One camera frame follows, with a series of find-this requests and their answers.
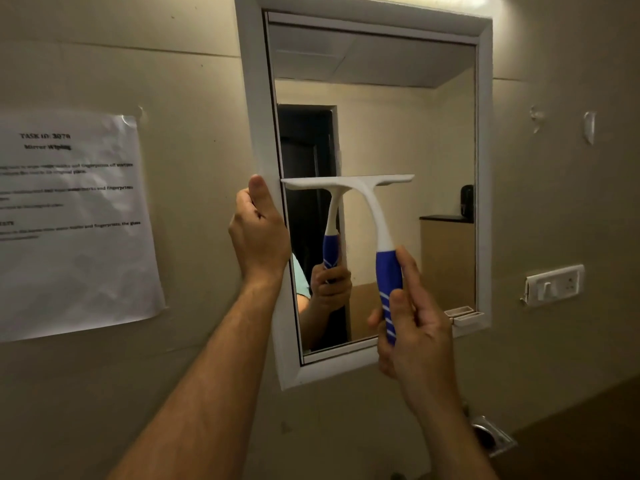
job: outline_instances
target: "light switch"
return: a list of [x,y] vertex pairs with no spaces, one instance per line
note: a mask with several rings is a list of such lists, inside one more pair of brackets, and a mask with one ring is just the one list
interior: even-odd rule
[[584,290],[584,266],[569,266],[527,277],[524,302],[540,306],[571,298]]

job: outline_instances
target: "dark door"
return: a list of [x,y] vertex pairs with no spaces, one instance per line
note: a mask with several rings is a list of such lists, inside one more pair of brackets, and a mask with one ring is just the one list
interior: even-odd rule
[[[278,105],[284,178],[336,176],[332,120],[328,109]],[[310,281],[313,267],[323,261],[322,242],[331,194],[326,190],[286,190],[286,193],[291,247]],[[332,313],[324,336],[314,350],[347,341],[343,308]]]

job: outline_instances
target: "blue handle grip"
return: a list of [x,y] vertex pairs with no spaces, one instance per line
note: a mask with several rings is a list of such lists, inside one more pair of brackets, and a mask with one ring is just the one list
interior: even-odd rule
[[387,339],[391,345],[396,344],[396,329],[391,322],[389,296],[391,291],[402,290],[402,268],[396,258],[395,251],[384,251],[376,254],[376,278],[378,291],[382,300],[382,311],[387,322]]
[[325,268],[331,269],[338,266],[338,259],[340,259],[340,236],[338,234],[324,236],[322,258]]

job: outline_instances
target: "white mirror frame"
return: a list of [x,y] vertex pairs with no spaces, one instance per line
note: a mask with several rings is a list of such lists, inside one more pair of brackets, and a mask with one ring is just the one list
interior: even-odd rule
[[[476,297],[484,313],[482,327],[491,325],[491,163],[493,115],[493,24],[490,18],[377,0],[236,0],[244,88],[253,156],[279,211],[284,214],[277,115],[268,65],[266,21],[439,40],[476,46]],[[377,338],[334,347],[304,357],[299,345],[292,269],[285,270],[273,315],[276,368],[282,389],[331,377],[378,360]]]

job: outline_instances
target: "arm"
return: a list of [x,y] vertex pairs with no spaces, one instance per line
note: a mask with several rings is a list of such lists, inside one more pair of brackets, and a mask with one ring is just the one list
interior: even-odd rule
[[349,302],[351,288],[351,272],[345,266],[331,269],[325,269],[322,264],[314,266],[311,273],[311,299],[296,295],[304,350],[312,348],[322,338],[329,315]]
[[381,310],[369,318],[369,324],[379,329],[380,370],[400,382],[404,400],[422,427],[439,479],[497,480],[462,412],[451,322],[420,284],[418,266],[407,250],[398,248],[396,256],[408,293],[395,290],[389,300],[395,347],[387,341]]
[[109,480],[226,480],[242,474],[291,248],[261,177],[238,193],[236,206],[229,233],[243,274],[240,295]]

